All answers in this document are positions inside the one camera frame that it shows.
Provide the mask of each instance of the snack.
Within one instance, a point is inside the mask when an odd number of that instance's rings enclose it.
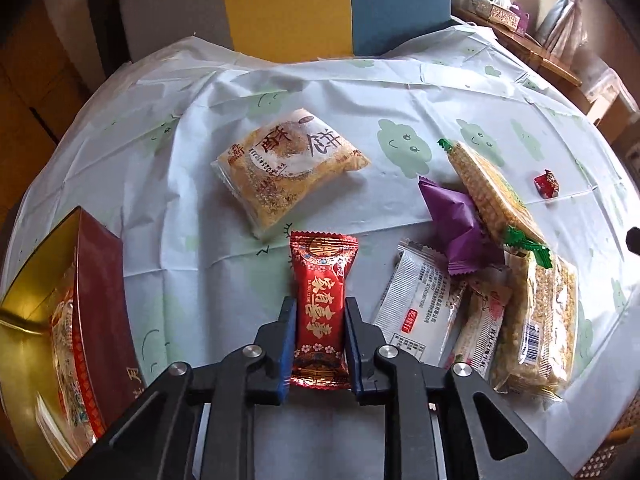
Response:
[[[450,274],[504,264],[503,250],[486,234],[469,195],[446,189],[423,176],[418,187],[444,245]]]
[[[465,284],[449,275],[447,259],[431,248],[404,240],[398,251],[400,262],[373,324],[387,343],[438,366]]]
[[[540,228],[500,170],[462,142],[440,139],[449,161],[466,186],[480,218],[497,244],[532,251],[539,265],[551,265]]]
[[[578,280],[574,266],[556,254],[553,267],[532,254],[508,254],[511,302],[507,305],[492,367],[498,391],[525,391],[558,399],[571,379],[577,329]]]
[[[260,235],[323,182],[367,164],[360,150],[301,108],[233,144],[213,167]]]
[[[538,188],[538,193],[542,198],[555,198],[560,191],[560,185],[556,180],[556,176],[549,170],[545,170],[544,175],[537,176],[533,179],[533,182]]]
[[[82,383],[78,378],[78,367],[84,365],[84,355],[81,345],[80,351],[74,350],[74,339],[79,338],[79,327],[74,327],[73,324],[74,285],[74,267],[71,267],[65,273],[58,290],[52,294],[52,298],[56,298],[55,301],[58,303],[51,316],[50,325],[53,361],[58,377],[58,396],[71,430],[70,444],[75,454],[82,456],[96,441],[96,435],[102,434],[102,425],[99,420],[92,420],[85,405],[85,398],[93,398],[86,374]]]
[[[298,282],[296,349],[291,381],[307,388],[349,387],[344,359],[344,280],[358,252],[347,235],[293,232]]]
[[[486,379],[511,289],[476,279],[467,283],[471,289],[468,319],[460,331],[449,365],[467,363]]]

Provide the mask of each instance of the metal bolt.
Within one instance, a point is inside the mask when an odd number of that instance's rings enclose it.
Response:
[[[398,349],[393,345],[384,345],[378,349],[378,353],[387,359],[393,359],[398,355]]]
[[[471,366],[466,363],[456,363],[453,365],[453,373],[460,377],[469,377],[471,375]]]
[[[242,349],[242,355],[250,359],[260,357],[262,355],[262,348],[258,345],[247,345]]]
[[[187,363],[183,363],[182,361],[176,361],[169,365],[169,373],[171,375],[184,375],[187,373],[189,369],[189,365]]]

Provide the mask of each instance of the red label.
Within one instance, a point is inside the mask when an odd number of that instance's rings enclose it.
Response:
[[[418,311],[412,308],[409,309],[409,312],[406,313],[406,317],[404,318],[404,323],[402,323],[403,332],[409,334],[411,329],[414,327],[415,319],[418,317]]]

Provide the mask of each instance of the gift box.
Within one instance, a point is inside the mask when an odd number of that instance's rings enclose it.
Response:
[[[58,479],[78,457],[54,366],[47,301],[73,268],[73,354],[79,393],[97,438],[145,385],[129,328],[122,242],[76,208],[38,245],[0,303],[0,392],[20,449],[39,479]]]

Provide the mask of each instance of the purple wrapper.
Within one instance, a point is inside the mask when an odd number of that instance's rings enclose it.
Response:
[[[439,186],[428,178],[418,183],[449,260],[449,274],[466,274],[504,264],[504,252],[489,238],[476,206],[465,193]]]

